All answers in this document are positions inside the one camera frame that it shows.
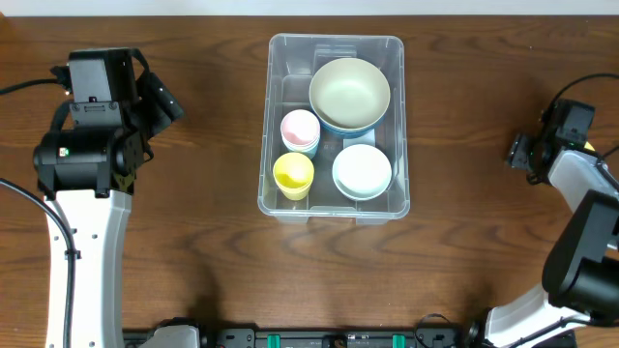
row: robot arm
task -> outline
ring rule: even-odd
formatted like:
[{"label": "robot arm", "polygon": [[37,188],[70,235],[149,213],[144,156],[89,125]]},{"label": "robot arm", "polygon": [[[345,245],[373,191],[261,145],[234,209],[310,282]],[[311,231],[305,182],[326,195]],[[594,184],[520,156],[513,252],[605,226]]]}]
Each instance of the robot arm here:
[{"label": "robot arm", "polygon": [[546,259],[542,284],[474,324],[474,347],[529,348],[619,317],[619,262],[604,256],[607,247],[617,246],[618,185],[587,143],[595,109],[555,100],[537,138],[516,138],[508,164],[527,170],[532,185],[557,188],[574,215]]},{"label": "robot arm", "polygon": [[[132,58],[144,72],[133,75]],[[132,210],[136,170],[153,153],[148,140],[183,116],[137,49],[72,52],[68,67],[54,68],[74,100],[56,111],[34,153],[39,189],[71,229],[74,274],[58,226],[48,218],[51,247],[45,347],[124,347],[121,325],[122,254]],[[74,127],[62,130],[72,113]],[[67,287],[74,277],[73,296]]]}]

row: bowl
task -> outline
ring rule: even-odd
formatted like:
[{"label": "bowl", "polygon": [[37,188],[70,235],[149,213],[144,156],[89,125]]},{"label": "bowl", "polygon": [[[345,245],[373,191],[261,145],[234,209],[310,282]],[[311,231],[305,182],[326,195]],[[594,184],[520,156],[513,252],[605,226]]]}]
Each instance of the bowl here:
[{"label": "bowl", "polygon": [[346,197],[366,201],[378,197],[391,183],[389,159],[380,150],[366,144],[342,150],[333,163],[333,181]]},{"label": "bowl", "polygon": [[324,65],[309,85],[309,103],[328,131],[361,135],[375,128],[389,107],[385,75],[362,59],[340,58]]}]

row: wooden table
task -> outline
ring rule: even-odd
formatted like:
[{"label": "wooden table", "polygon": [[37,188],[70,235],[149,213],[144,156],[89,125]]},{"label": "wooden table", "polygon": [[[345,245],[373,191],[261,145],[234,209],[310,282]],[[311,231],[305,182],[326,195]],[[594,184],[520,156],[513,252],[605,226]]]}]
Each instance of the wooden table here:
[{"label": "wooden table", "polygon": [[[406,47],[412,208],[384,226],[280,225],[256,205],[269,39],[388,34]],[[412,327],[465,321],[541,281],[571,212],[504,162],[558,89],[619,71],[616,17],[117,17],[0,19],[0,85],[48,77],[73,49],[137,46],[187,111],[139,171],[123,265],[125,328],[190,315],[262,328]],[[568,96],[598,107],[592,143],[619,134],[616,81]],[[0,98],[0,174],[36,190],[32,152],[66,96]],[[610,161],[619,168],[619,156]],[[42,347],[44,214],[0,193],[0,346]],[[619,344],[585,329],[582,347]]]}]

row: pink cup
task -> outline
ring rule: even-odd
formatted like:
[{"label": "pink cup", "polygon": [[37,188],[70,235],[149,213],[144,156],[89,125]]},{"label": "pink cup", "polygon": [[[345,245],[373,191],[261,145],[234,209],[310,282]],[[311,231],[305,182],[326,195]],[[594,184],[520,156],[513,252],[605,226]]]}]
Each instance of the pink cup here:
[{"label": "pink cup", "polygon": [[320,122],[307,110],[293,110],[281,121],[281,137],[293,147],[306,148],[320,137]]}]

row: plastic storage container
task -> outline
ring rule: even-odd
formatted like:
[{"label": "plastic storage container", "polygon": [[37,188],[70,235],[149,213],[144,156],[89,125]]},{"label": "plastic storage container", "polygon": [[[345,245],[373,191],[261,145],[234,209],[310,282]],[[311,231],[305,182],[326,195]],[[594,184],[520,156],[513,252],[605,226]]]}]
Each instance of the plastic storage container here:
[{"label": "plastic storage container", "polygon": [[[336,156],[344,148],[344,139],[323,128],[318,152],[312,160],[315,172],[311,190],[303,200],[291,201],[283,196],[273,178],[273,164],[287,153],[281,141],[281,119],[295,109],[311,110],[311,78],[323,65],[342,57],[372,63],[389,81],[391,100],[383,121],[374,130],[373,145],[389,159],[392,181],[380,196],[369,201],[346,198],[336,188],[331,172]],[[277,34],[271,39],[258,207],[282,222],[296,223],[306,223],[311,217],[339,217],[355,218],[358,224],[381,224],[408,213],[404,45],[400,39],[305,34]]]}]

